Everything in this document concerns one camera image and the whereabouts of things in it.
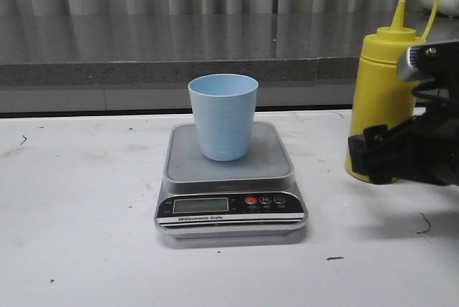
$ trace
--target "table surface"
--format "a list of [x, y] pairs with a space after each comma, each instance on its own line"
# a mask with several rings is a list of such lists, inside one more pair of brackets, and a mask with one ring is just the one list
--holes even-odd
[[0, 306], [457, 306], [458, 188], [352, 178], [350, 117], [255, 116], [290, 154], [303, 231], [182, 241], [153, 214], [191, 115], [0, 120]]

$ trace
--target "scale platform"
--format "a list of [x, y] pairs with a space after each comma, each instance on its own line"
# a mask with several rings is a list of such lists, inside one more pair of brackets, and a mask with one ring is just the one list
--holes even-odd
[[175, 238], [281, 235], [302, 228], [308, 211], [274, 125], [253, 123], [239, 160], [205, 157], [194, 124], [171, 131], [155, 223]]

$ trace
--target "light blue cup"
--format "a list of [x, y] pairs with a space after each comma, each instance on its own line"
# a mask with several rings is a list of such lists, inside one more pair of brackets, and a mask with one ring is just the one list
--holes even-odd
[[188, 84], [201, 152], [232, 161], [250, 148], [258, 82], [238, 74], [201, 76]]

